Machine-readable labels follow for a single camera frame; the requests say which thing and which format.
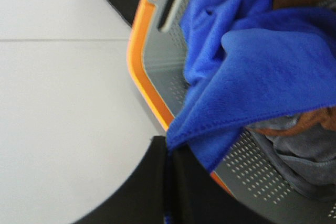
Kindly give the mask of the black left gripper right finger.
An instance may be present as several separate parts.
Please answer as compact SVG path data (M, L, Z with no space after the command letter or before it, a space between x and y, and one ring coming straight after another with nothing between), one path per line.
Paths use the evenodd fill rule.
M172 152L173 223L267 223L234 199L198 162L189 147Z

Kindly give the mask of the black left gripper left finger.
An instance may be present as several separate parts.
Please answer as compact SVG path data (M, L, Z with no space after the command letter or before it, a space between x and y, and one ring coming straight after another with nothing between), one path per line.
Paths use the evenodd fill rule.
M76 223L163 223L165 158L165 137L153 137L121 187Z

